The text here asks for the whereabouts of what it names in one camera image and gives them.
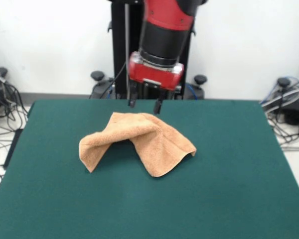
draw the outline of orange towel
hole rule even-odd
[[[80,159],[93,172],[110,145],[126,139],[134,144],[144,167],[153,177],[168,173],[187,154],[196,153],[195,146],[186,137],[155,116],[113,113],[102,132],[80,141]]]

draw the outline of green table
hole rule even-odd
[[[0,239],[299,239],[299,189],[257,102],[166,101],[197,147],[152,178],[129,141],[90,174],[79,140],[154,101],[38,101],[0,187]]]

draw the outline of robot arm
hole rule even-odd
[[[178,85],[184,66],[178,63],[190,33],[197,7],[207,0],[145,0],[140,48],[130,58],[131,96],[134,107],[137,84],[147,82],[160,88],[154,108],[159,114],[165,95]]]

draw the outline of white wall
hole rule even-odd
[[[210,0],[196,31],[187,79],[204,73],[208,98],[261,99],[299,77],[299,0]]]
[[[89,94],[93,70],[113,74],[107,0],[0,0],[0,65],[22,92]],[[188,81],[209,98],[260,99],[299,77],[299,0],[210,0],[196,19]]]
[[[0,0],[0,65],[21,92],[90,94],[113,75],[107,0]]]

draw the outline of blue cable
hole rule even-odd
[[[198,97],[193,89],[193,87],[189,84],[189,83],[186,83],[186,86],[190,89],[190,91],[193,93],[194,97],[195,97],[195,100],[198,100]]]
[[[285,76],[284,78],[288,78],[288,79],[293,79],[296,80],[297,82],[299,82],[299,79],[293,76]],[[277,83],[275,83],[274,87],[272,88],[272,90],[269,92],[269,94],[267,95],[267,97],[264,98],[263,101],[260,102],[260,104],[263,104],[267,101],[267,99],[272,95],[272,93],[274,92],[275,88],[277,86]]]
[[[109,99],[110,98],[110,95],[111,95],[111,90],[113,89],[113,87],[110,87],[109,88],[109,93],[108,93],[108,95],[106,96],[106,99]]]
[[[271,89],[271,91],[269,92],[269,94],[260,102],[260,104],[263,104],[264,102],[267,101],[267,99],[272,95],[272,93],[274,92],[275,88],[277,86],[277,83],[275,83],[274,87]]]
[[[285,78],[296,80],[299,83],[299,79],[294,76],[285,76]]]

